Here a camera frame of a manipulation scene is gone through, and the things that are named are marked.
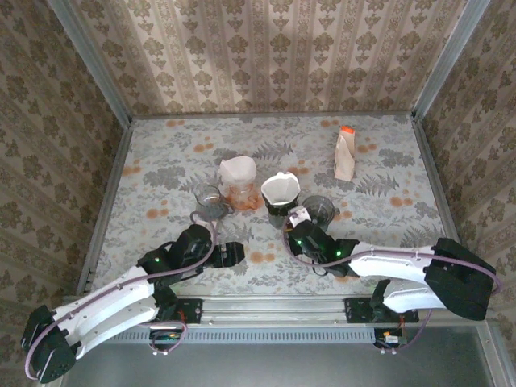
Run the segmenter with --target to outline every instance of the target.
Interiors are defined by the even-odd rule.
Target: table
[[[356,129],[356,176],[334,179],[340,125]],[[216,181],[221,160],[256,162],[256,184],[279,171],[298,176],[300,201],[312,194],[340,209],[335,238],[383,246],[433,244],[444,235],[409,115],[245,116],[136,120],[93,289],[122,275],[143,254],[175,240],[195,209],[194,186]],[[264,206],[228,215],[220,242],[245,245],[233,268],[207,269],[175,285],[181,296],[371,293],[373,278],[319,277],[283,251]]]

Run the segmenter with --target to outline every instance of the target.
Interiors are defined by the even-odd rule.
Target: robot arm
[[[383,248],[356,239],[333,239],[310,221],[303,207],[289,216],[286,243],[337,277],[382,276],[402,282],[382,288],[383,305],[396,313],[446,308],[463,318],[485,318],[496,271],[452,239],[434,246]]]
[[[92,348],[130,327],[170,320],[178,299],[169,286],[189,278],[191,272],[184,269],[204,260],[195,268],[199,274],[204,268],[234,266],[244,258],[240,243],[225,243],[213,249],[211,244],[210,232],[193,224],[176,242],[146,253],[103,288],[53,311],[46,306],[34,310],[23,333],[22,348],[27,354],[33,351],[30,363],[37,379],[41,383],[55,380]],[[171,271],[175,274],[164,274]],[[52,324],[54,327],[32,348]]]

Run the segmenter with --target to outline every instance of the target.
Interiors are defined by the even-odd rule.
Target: paper bag
[[[335,146],[335,178],[351,181],[355,172],[355,130],[341,127]]]

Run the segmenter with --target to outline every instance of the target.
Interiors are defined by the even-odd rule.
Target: paper coffee filter
[[[246,184],[256,178],[255,161],[248,156],[238,156],[229,160],[222,160],[218,173],[227,184]]]
[[[261,186],[261,193],[274,206],[290,203],[299,195],[300,191],[299,180],[293,173],[279,172],[267,179]]]

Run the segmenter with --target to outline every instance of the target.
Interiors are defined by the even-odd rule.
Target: damask wallpaper
[[[424,120],[459,234],[505,283],[516,363],[516,2],[492,0]]]
[[[73,0],[135,115],[411,110],[466,0]]]
[[[122,129],[56,16],[0,1],[0,385],[31,310],[75,292]]]

